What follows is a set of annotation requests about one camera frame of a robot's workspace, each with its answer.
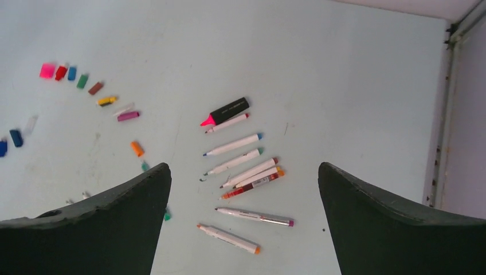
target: purple marker cap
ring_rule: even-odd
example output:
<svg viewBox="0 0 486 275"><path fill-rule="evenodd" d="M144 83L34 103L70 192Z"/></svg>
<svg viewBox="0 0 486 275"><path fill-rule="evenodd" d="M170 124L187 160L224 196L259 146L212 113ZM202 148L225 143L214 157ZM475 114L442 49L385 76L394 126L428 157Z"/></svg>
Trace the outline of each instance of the purple marker cap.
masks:
<svg viewBox="0 0 486 275"><path fill-rule="evenodd" d="M124 120L134 119L139 116L140 113L138 111L133 111L133 112L122 113L117 117L117 119L118 121L124 121Z"/></svg>

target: white wall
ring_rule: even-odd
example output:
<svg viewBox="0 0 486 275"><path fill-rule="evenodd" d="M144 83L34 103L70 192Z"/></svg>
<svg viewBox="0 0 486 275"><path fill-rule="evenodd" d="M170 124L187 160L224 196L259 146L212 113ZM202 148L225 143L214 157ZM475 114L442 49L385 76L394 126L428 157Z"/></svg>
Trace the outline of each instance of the white wall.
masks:
<svg viewBox="0 0 486 275"><path fill-rule="evenodd" d="M461 19L480 0L335 0L451 21Z"/></svg>

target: pink marker cap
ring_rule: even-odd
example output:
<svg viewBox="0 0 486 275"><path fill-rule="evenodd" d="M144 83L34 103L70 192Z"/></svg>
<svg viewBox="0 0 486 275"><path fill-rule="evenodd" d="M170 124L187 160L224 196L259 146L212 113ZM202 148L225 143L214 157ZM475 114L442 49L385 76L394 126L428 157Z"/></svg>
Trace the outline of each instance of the pink marker cap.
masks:
<svg viewBox="0 0 486 275"><path fill-rule="evenodd" d="M206 126L208 124L216 124L212 115L209 115L209 117L205 121L203 121L203 123L201 123L201 126Z"/></svg>
<svg viewBox="0 0 486 275"><path fill-rule="evenodd" d="M54 76L54 71L56 71L56 65L52 63L44 63L41 68L41 73L39 74L42 78L50 79Z"/></svg>
<svg viewBox="0 0 486 275"><path fill-rule="evenodd" d="M118 121L124 121L124 120L134 119L139 116L140 113L138 111L133 111L133 112L122 113L117 117L117 119Z"/></svg>

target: highlighter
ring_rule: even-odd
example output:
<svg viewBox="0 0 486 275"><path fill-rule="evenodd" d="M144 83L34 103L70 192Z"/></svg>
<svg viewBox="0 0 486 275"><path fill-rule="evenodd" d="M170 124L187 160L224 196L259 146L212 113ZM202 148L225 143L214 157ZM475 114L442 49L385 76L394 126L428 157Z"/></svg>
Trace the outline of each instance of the highlighter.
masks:
<svg viewBox="0 0 486 275"><path fill-rule="evenodd" d="M217 109L216 111L211 112L209 117L203 123L201 123L201 126L209 124L221 124L248 108L250 108L250 104L248 104L246 98L242 97L226 106Z"/></svg>

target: pink pen cap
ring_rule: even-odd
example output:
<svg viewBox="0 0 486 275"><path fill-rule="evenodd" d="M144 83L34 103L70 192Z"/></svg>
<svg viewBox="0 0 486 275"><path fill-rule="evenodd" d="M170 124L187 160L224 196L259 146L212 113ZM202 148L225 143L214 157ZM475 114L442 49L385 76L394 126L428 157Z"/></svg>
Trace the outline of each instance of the pink pen cap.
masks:
<svg viewBox="0 0 486 275"><path fill-rule="evenodd" d="M140 116L140 112L133 111L133 112L122 113L117 117L117 119L118 121L124 121L124 120L134 119L139 116Z"/></svg>
<svg viewBox="0 0 486 275"><path fill-rule="evenodd" d="M44 63L41 68L41 73L39 74L42 78L50 79L54 76L54 71L56 71L56 65L52 63Z"/></svg>

